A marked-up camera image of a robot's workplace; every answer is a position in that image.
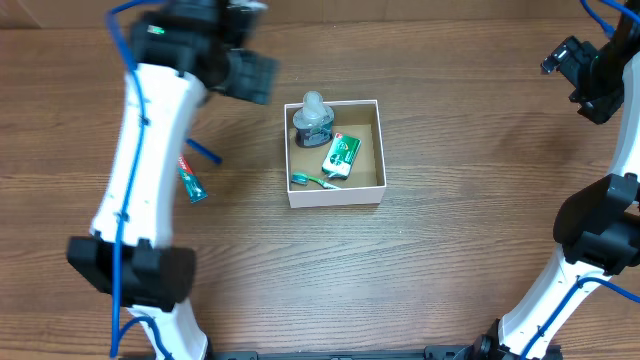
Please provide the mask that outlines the dark blue pump bottle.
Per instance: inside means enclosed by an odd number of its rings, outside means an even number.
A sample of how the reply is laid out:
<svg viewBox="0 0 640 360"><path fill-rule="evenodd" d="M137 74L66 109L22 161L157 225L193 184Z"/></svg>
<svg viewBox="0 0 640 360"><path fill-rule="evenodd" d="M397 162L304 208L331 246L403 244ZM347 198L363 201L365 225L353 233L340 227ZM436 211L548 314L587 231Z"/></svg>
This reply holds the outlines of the dark blue pump bottle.
<svg viewBox="0 0 640 360"><path fill-rule="evenodd" d="M335 114L324 103L317 91L309 91L303 97L302 107L294 114L296 144L303 148L314 148L327 144L333 138Z"/></svg>

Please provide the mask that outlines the green white toothbrush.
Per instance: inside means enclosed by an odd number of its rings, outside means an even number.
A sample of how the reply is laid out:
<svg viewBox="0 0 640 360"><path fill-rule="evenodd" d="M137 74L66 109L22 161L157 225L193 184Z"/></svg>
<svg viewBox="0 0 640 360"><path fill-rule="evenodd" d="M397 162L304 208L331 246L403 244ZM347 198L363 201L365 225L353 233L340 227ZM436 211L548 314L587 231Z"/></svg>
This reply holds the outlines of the green white toothbrush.
<svg viewBox="0 0 640 360"><path fill-rule="evenodd" d="M325 180L322 180L320 178L317 177L313 177L310 176L308 174L305 173L300 173L300 172L296 172L293 173L291 176L291 182L294 184L298 184L298 185L302 185L302 186L307 186L310 182L316 183L317 185L321 186L324 189L329 189L329 190L339 190L338 186L335 186Z"/></svg>

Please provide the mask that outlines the green white soap bar package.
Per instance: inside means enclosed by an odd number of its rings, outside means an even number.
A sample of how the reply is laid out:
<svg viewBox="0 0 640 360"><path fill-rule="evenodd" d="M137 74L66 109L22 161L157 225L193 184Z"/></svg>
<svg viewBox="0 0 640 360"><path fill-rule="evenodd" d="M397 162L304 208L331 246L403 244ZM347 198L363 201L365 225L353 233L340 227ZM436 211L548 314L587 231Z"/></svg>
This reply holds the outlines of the green white soap bar package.
<svg viewBox="0 0 640 360"><path fill-rule="evenodd" d="M347 179L361 144L359 138L336 132L322 163L322 171L328 178Z"/></svg>

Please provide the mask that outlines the green red toothpaste tube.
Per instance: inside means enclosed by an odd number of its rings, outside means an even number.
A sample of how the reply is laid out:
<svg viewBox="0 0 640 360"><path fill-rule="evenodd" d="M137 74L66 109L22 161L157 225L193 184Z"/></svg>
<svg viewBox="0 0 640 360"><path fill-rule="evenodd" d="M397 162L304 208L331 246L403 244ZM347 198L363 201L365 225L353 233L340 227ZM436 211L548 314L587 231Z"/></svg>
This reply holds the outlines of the green red toothpaste tube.
<svg viewBox="0 0 640 360"><path fill-rule="evenodd" d="M208 193L201 185L197 176L190 168L183 155L178 158L179 174L185 186L191 203L196 203L208 197Z"/></svg>

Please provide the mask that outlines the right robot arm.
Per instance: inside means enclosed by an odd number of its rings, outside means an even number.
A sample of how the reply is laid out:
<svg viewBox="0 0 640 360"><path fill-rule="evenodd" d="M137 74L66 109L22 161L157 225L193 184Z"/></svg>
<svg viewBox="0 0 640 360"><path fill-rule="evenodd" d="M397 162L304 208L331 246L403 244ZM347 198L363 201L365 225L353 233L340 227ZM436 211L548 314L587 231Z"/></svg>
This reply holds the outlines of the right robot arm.
<svg viewBox="0 0 640 360"><path fill-rule="evenodd" d="M608 43L595 48L568 37L541 70L557 71L573 85L569 99L591 122L604 124L623 112L611 165L560 207L554 252L523 299L474 344L456 350L457 359L559 359L554 335L598 287L639 299L610 281L639 264L639 218L627 211L639 202L639 4L608 5L620 13L617 26L593 17Z"/></svg>

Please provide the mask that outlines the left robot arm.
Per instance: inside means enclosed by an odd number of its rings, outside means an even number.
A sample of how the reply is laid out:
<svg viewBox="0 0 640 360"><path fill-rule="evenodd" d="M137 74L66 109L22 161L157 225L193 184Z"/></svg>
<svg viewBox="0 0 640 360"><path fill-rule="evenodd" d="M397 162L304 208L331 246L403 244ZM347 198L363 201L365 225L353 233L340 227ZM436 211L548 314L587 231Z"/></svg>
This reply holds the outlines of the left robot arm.
<svg viewBox="0 0 640 360"><path fill-rule="evenodd" d="M111 298L111 358L133 325L157 359L213 357L189 298L196 254L172 243L179 158L211 95L269 102L278 64L245 46L265 10L261 1L145 1L128 31L117 9L106 13L126 67L123 118L101 204L66 258Z"/></svg>

